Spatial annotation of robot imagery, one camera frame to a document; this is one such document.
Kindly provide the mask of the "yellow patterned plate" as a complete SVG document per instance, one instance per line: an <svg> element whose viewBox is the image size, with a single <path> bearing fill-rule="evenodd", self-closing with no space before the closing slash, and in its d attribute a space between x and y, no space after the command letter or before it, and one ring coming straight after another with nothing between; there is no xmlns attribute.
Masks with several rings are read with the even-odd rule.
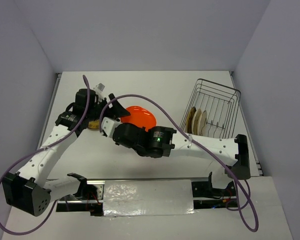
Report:
<svg viewBox="0 0 300 240"><path fill-rule="evenodd" d="M99 129L99 126L100 126L100 121L99 120L93 120L93 121L90 121L88 123L87 128L90 129L90 130L93 130L93 131L97 131Z"/></svg>

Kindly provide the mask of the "orange plate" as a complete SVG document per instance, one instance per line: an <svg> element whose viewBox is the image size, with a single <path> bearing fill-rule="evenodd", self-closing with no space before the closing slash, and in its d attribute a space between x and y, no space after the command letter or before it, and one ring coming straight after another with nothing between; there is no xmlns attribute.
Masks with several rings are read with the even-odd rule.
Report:
<svg viewBox="0 0 300 240"><path fill-rule="evenodd" d="M121 123L130 123L139 128L145 128L146 131L157 125L155 116L143 107L134 105L127 107L126 110L130 115L121 117Z"/></svg>

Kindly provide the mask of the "cream plate with ink drawing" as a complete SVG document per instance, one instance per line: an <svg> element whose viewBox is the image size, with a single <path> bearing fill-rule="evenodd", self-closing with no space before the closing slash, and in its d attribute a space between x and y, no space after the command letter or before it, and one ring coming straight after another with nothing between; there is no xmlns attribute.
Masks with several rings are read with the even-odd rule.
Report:
<svg viewBox="0 0 300 240"><path fill-rule="evenodd" d="M207 116L208 116L208 113L206 110L204 110L199 118L198 126L197 126L197 133L199 136L204 135L205 127L207 124Z"/></svg>

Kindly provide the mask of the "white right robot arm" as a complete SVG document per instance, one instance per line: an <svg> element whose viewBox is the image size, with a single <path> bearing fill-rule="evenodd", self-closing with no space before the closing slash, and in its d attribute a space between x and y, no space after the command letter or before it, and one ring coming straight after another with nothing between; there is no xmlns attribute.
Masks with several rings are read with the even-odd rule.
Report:
<svg viewBox="0 0 300 240"><path fill-rule="evenodd" d="M169 119L176 130L182 135L182 138L185 139L186 142L188 142L188 145L186 145L187 150L184 151L186 156L192 157L193 154L196 154L198 158L201 158L205 154L210 155L225 169L227 175L230 178L234 180L248 180L251 178L248 142L245 135L239 134L235 138L230 139L230 143L226 143L226 139L217 139L186 134L160 105L142 95L124 94L115 97L108 103L106 103L99 116L99 120L101 122L101 125L99 126L100 132L103 131L103 125L106 122L104 120L104 113L106 112L108 106L119 99L129 97L140 98L150 102ZM226 151L231 148L230 145L234 145L234 148L238 149L237 154L232 154L232 156L234 156L234 160L226 160L226 157L228 156L228 154L226 154Z"/></svg>

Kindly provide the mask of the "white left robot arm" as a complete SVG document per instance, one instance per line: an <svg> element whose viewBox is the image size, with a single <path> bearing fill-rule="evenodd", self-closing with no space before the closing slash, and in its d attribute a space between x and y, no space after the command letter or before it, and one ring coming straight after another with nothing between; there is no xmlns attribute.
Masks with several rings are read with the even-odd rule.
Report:
<svg viewBox="0 0 300 240"><path fill-rule="evenodd" d="M87 183L87 179L77 173L48 180L48 176L67 148L77 140L89 125L97 120L106 99L102 91L80 89L65 112L55 121L55 126L42 151L35 154L16 173L8 172L2 180L6 202L35 217L40 216L50 202L68 195L76 199L97 200L101 190Z"/></svg>

